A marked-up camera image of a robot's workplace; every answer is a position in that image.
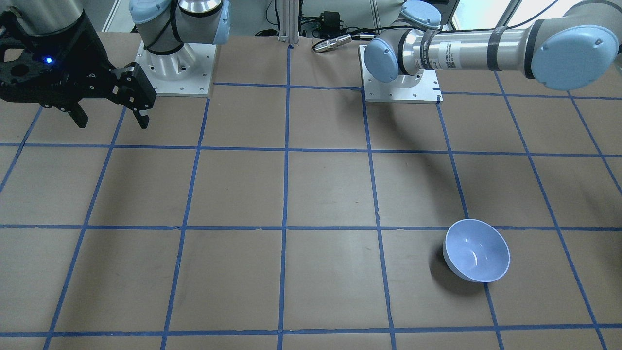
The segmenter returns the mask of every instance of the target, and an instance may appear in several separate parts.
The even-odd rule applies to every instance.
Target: bowl
[[[453,224],[443,241],[443,256],[452,271],[471,282],[493,282],[509,268],[508,244],[486,222],[465,219]]]

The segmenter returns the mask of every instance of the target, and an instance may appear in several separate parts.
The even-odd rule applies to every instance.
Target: white mounting plate
[[[383,83],[376,80],[363,59],[365,47],[359,45],[358,53],[361,61],[361,74],[365,86],[365,100],[367,102],[401,102],[401,103],[437,103],[443,102],[443,94],[440,92],[439,81],[436,72],[426,70],[419,79],[419,83],[413,87],[400,87],[396,82]]]
[[[147,51],[143,49],[144,44],[141,41],[135,61],[145,71],[158,96],[208,97],[210,95],[217,45],[189,45],[197,55],[197,62],[199,63],[194,68],[193,74],[182,80],[161,80],[149,69],[145,55]]]

